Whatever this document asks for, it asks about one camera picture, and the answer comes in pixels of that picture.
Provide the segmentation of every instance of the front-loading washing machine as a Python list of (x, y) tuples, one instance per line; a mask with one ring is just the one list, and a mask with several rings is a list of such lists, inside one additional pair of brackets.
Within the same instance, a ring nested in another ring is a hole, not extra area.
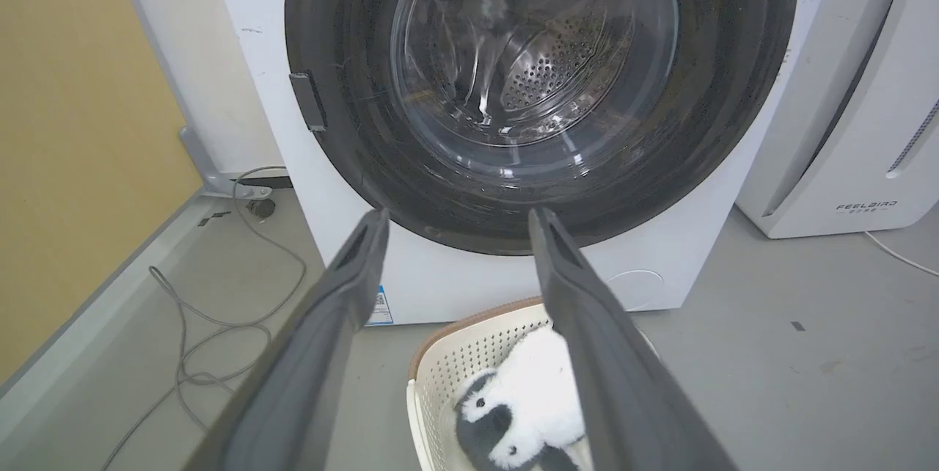
[(538, 293), (559, 214), (628, 310), (680, 307), (818, 0), (225, 0), (324, 260), (393, 224), (373, 324)]

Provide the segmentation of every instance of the air purifier vent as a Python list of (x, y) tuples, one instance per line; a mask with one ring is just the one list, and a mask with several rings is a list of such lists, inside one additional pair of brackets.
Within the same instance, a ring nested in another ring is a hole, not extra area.
[(929, 114), (926, 115), (926, 119), (923, 120), (923, 123), (920, 124), (919, 128), (916, 129), (916, 133), (913, 134), (913, 137), (910, 138), (910, 142), (906, 143), (906, 146), (903, 147), (903, 151), (899, 153), (899, 156), (896, 157), (896, 161), (890, 166), (888, 174), (896, 170), (899, 167), (899, 164), (906, 159), (906, 156), (910, 153), (910, 150), (913, 149), (913, 146), (916, 146), (916, 141), (919, 140), (919, 137), (926, 132), (926, 129), (929, 127), (929, 124), (932, 123), (932, 118), (936, 116), (936, 113), (939, 112), (939, 101), (936, 101), (936, 104), (933, 104), (932, 110), (929, 110)]

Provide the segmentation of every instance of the wall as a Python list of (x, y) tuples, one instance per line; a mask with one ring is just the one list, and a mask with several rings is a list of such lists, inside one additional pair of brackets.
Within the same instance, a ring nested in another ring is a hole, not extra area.
[(187, 120), (222, 173), (284, 164), (224, 0), (139, 4)]
[(4, 381), (201, 180), (131, 0), (0, 7)]

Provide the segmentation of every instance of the black and white stuffed animal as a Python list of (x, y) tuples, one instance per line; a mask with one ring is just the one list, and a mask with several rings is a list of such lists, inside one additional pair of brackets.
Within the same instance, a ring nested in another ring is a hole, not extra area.
[(467, 379), (456, 404), (456, 439), (479, 471), (574, 471), (564, 452), (584, 437), (567, 343), (531, 331), (498, 368)]

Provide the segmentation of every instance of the warning label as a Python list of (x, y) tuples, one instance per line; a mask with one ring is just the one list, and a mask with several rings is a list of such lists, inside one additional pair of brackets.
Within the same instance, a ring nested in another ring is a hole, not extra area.
[(392, 318), (392, 308), (388, 306), (388, 297), (385, 295), (385, 287), (379, 286), (379, 296), (375, 299), (375, 310), (372, 311), (372, 317), (369, 318), (366, 326), (380, 326), (383, 324), (394, 324)]

